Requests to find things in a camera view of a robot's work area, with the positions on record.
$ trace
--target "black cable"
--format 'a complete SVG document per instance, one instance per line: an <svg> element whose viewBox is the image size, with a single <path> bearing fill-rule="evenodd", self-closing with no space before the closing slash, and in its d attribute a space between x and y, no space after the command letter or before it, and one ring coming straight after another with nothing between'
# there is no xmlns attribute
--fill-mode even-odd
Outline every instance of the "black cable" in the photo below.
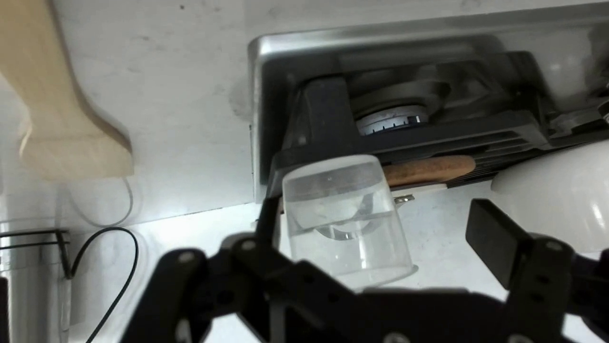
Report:
<svg viewBox="0 0 609 343"><path fill-rule="evenodd" d="M124 282L124 286L122 286L120 292L116 294L116 297L114 297L114 301L110 303L110 307L106 309L106 313L104 313L104 314L101 316L101 320L97 322L95 330L93 330L91 335L87 337L87 343L91 343L91 341L95 339L95 335L97 335L99 330L106 324L106 320L108 320L108 316L112 314L114 307L118 305L118 301L122 299L122 295L124 295L125 290L129 288L131 278L133 278L135 269L137 269L137 261L139 261L139 242L137 242L135 234L133 234L131 231L124 229L124 227L106 227L106 229L97 231L93 236L89 236L89 238L84 242L84 246L78 250L76 259L74 259L74 265L72 265L72 269L70 269L70 274L72 274L72 276L74 276L76 271L78 271L78 265L80 265L80 259L82 259L84 252L91 246L91 242L93 242L97 236L101 236L101 234L104 234L104 233L125 233L125 234L129 234L131 240L133 240L133 252L135 252L135 255L133 255L133 263L131 263L131 271L129 271L127 280Z"/></svg>

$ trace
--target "clear plastic cup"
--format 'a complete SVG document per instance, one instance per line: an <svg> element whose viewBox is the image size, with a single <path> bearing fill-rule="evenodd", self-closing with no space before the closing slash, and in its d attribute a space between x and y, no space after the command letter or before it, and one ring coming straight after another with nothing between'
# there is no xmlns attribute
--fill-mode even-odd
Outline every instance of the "clear plastic cup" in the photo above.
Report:
<svg viewBox="0 0 609 343"><path fill-rule="evenodd" d="M291 257L352 290L417 271L375 156L331 158L287 173L283 212Z"/></svg>

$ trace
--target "plastic cup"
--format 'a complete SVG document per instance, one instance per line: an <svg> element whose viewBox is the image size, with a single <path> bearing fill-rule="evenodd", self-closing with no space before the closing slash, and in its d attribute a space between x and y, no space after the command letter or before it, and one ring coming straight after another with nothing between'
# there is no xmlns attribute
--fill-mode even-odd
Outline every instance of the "plastic cup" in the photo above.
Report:
<svg viewBox="0 0 609 343"><path fill-rule="evenodd" d="M417 271L375 156L308 164L281 187L293 259L308 259L352 290Z"/></svg>

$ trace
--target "wooden handle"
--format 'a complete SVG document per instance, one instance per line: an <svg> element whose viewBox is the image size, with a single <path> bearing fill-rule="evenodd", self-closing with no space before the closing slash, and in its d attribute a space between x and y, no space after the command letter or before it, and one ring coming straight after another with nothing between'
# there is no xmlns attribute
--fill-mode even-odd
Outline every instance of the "wooden handle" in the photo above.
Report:
<svg viewBox="0 0 609 343"><path fill-rule="evenodd" d="M476 160L470 156L439 156L384 168L384 177L390 187L417 183L447 183L468 175L476 170Z"/></svg>
<svg viewBox="0 0 609 343"><path fill-rule="evenodd" d="M122 177L125 137L84 103L47 0L0 0L0 74L28 107L21 162L49 181Z"/></svg>

